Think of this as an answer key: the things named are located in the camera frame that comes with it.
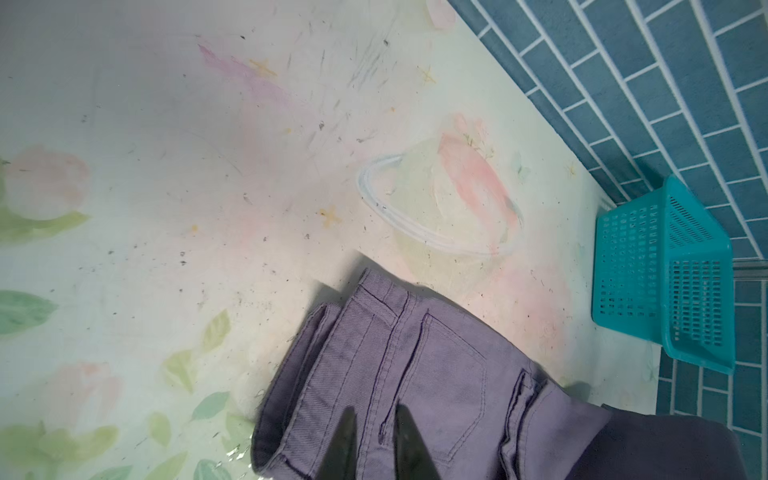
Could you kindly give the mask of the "teal plastic basket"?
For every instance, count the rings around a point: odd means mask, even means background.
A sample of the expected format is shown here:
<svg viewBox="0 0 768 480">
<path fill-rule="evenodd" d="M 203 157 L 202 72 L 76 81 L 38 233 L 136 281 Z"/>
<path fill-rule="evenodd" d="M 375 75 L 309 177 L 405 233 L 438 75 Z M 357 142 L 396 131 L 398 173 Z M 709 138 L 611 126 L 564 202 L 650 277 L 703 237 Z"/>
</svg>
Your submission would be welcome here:
<svg viewBox="0 0 768 480">
<path fill-rule="evenodd" d="M 736 363 L 733 252 L 675 176 L 596 219 L 591 315 L 610 330 L 726 375 Z"/>
</svg>

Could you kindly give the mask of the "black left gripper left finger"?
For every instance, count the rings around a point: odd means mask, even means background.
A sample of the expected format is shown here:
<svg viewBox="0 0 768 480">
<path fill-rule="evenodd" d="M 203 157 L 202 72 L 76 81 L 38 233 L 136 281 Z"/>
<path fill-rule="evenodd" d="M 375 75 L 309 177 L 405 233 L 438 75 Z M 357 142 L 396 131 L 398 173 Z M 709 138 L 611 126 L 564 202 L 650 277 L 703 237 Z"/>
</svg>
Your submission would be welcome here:
<svg viewBox="0 0 768 480">
<path fill-rule="evenodd" d="M 318 469 L 317 480 L 355 480 L 357 465 L 357 416 L 344 409 Z"/>
</svg>

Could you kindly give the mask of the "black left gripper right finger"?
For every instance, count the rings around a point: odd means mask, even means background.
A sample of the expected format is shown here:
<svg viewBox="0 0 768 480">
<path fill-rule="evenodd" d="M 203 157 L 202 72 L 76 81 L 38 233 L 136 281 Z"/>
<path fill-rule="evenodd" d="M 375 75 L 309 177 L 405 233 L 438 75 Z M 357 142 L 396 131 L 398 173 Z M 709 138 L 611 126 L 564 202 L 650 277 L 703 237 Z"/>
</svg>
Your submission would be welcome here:
<svg viewBox="0 0 768 480">
<path fill-rule="evenodd" d="M 440 480 L 410 410 L 399 403 L 394 426 L 395 476 L 397 480 Z"/>
</svg>

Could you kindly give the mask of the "purple trousers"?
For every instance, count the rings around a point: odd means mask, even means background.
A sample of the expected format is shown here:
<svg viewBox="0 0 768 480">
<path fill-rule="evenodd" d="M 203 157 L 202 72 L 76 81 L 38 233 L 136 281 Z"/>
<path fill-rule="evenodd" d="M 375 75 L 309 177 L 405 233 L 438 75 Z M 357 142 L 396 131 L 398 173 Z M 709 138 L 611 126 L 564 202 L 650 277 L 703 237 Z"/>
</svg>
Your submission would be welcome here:
<svg viewBox="0 0 768 480">
<path fill-rule="evenodd" d="M 353 418 L 356 477 L 392 479 L 402 410 L 443 479 L 746 477 L 725 426 L 573 397 L 479 319 L 374 269 L 303 322 L 261 404 L 252 468 L 315 479 Z"/>
</svg>

